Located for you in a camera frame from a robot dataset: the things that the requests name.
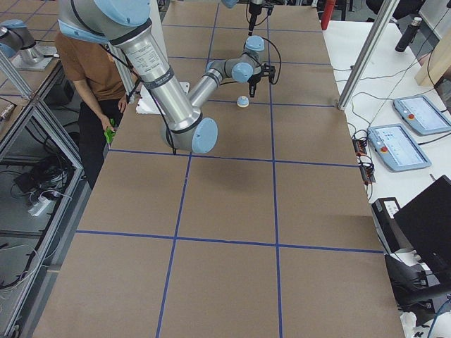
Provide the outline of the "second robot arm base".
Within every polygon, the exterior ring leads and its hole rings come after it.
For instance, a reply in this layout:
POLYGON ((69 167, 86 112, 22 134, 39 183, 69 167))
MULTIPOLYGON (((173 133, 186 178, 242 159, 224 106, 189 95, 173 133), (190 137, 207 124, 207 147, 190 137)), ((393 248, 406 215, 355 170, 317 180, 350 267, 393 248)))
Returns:
POLYGON ((39 45, 19 19, 1 22, 1 52, 19 70, 44 70, 59 57, 54 46, 39 45))

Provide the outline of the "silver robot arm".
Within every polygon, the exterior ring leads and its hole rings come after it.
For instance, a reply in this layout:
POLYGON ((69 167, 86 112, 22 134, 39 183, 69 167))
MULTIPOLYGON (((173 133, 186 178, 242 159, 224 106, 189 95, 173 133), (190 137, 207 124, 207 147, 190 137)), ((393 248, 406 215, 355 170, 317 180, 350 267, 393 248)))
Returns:
POLYGON ((210 62, 201 80, 184 93, 152 35, 148 1, 62 1, 58 23, 67 37, 119 48, 165 113, 162 137, 173 149, 206 154, 218 138, 218 126, 205 118, 202 105, 226 78, 248 82, 263 70, 264 39, 247 38, 242 55, 210 62))

